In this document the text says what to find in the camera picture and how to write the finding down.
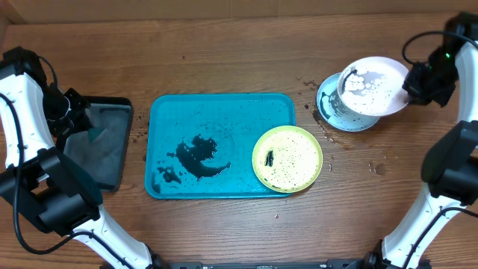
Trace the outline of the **white plate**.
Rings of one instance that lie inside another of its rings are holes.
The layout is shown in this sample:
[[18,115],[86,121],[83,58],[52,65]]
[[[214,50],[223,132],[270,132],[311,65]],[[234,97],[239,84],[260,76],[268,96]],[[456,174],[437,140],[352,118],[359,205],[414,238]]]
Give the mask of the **white plate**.
[[388,116],[409,103],[409,95],[403,89],[408,73],[403,64],[391,58],[362,58],[340,74],[337,92],[344,105],[356,113]]

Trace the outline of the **light blue plate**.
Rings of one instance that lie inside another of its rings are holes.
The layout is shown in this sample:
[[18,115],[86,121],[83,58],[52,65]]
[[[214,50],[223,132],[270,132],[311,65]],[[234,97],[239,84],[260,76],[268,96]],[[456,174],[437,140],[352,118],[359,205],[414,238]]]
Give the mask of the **light blue plate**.
[[340,73],[331,75],[318,87],[316,103],[321,117],[345,132],[361,132],[374,126],[380,117],[356,113],[341,101],[337,90],[339,77]]

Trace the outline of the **dark green sponge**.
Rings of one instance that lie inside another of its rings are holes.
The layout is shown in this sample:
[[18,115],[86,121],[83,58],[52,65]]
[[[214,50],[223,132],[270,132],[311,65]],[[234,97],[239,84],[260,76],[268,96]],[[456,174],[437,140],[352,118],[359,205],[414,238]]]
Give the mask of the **dark green sponge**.
[[104,127],[101,126],[94,126],[91,129],[88,130],[88,140],[90,143],[92,143],[94,140],[99,138],[100,135],[102,135],[105,131]]

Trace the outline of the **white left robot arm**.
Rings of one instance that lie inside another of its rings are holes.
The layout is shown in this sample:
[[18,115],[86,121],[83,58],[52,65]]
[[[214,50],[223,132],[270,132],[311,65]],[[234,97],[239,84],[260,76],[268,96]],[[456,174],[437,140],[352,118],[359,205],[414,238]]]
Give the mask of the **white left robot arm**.
[[1,124],[7,156],[1,197],[61,243],[76,240],[112,268],[165,268],[151,248],[107,212],[104,191],[120,186],[133,108],[124,97],[61,90],[52,65],[16,47],[1,59]]

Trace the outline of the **yellow-green plate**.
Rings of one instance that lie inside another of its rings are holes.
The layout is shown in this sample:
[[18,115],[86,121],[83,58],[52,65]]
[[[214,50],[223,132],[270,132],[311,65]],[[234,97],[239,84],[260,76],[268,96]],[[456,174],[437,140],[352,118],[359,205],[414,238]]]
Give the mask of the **yellow-green plate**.
[[267,188],[284,194],[300,192],[319,177],[323,152],[317,139],[298,126],[265,132],[252,151],[252,168]]

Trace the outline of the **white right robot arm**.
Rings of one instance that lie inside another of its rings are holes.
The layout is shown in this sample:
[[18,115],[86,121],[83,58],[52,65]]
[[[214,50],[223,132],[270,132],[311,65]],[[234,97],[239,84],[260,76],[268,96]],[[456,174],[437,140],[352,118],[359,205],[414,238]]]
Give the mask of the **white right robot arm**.
[[445,106],[459,91],[457,124],[426,154],[423,187],[395,230],[350,268],[430,268],[422,255],[457,214],[477,200],[477,15],[449,19],[441,46],[427,61],[414,62],[403,83],[413,105]]

